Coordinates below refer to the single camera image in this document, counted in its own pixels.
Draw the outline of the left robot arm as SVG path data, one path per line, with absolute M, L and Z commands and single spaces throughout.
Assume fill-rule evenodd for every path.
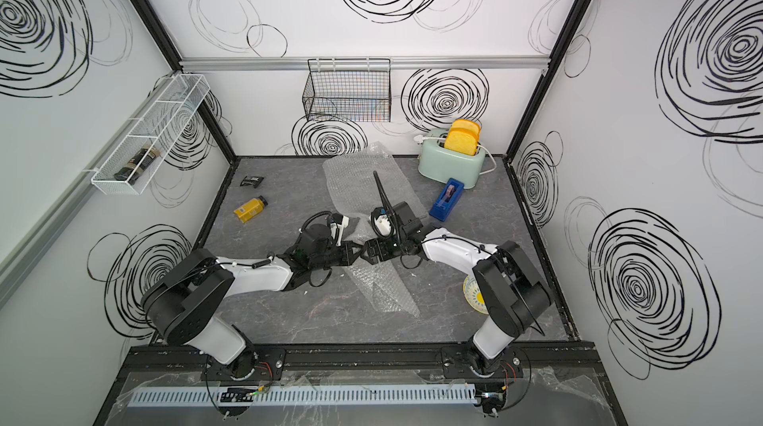
M 350 266 L 363 245 L 343 241 L 329 227 L 308 229 L 284 253 L 234 259 L 209 249 L 192 251 L 144 294 L 140 307 L 150 327 L 169 346 L 190 346 L 225 368 L 236 381 L 261 367 L 252 341 L 218 314 L 224 300 L 252 292 L 286 292 L 311 281 L 312 273 Z

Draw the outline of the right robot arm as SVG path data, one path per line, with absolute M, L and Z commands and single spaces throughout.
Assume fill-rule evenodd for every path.
M 468 342 L 466 358 L 477 376 L 492 376 L 509 344 L 554 304 L 544 276 L 514 241 L 481 243 L 426 225 L 407 203 L 377 207 L 370 225 L 376 236 L 364 244 L 369 263 L 417 256 L 474 276 L 488 315 Z

